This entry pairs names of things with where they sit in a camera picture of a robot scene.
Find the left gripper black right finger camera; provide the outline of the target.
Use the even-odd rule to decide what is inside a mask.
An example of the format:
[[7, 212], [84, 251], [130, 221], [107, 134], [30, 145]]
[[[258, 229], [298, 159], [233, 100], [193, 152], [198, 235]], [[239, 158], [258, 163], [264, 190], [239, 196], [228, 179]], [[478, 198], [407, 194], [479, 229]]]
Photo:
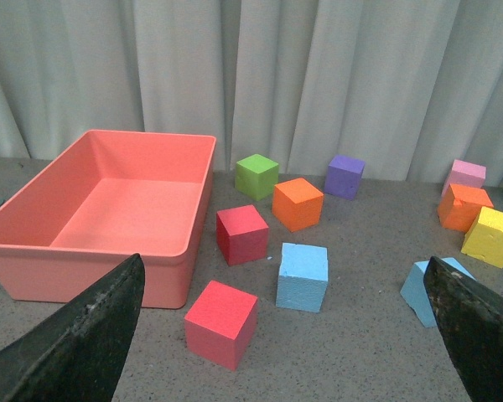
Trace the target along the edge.
[[435, 256], [423, 284], [470, 399], [503, 401], [503, 297]]

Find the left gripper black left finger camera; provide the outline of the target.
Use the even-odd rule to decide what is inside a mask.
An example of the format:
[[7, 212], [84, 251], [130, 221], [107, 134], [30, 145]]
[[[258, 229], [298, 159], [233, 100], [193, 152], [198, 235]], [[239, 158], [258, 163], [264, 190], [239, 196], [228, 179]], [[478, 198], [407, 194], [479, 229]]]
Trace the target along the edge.
[[110, 401], [143, 301], [131, 255], [0, 351], [0, 401]]

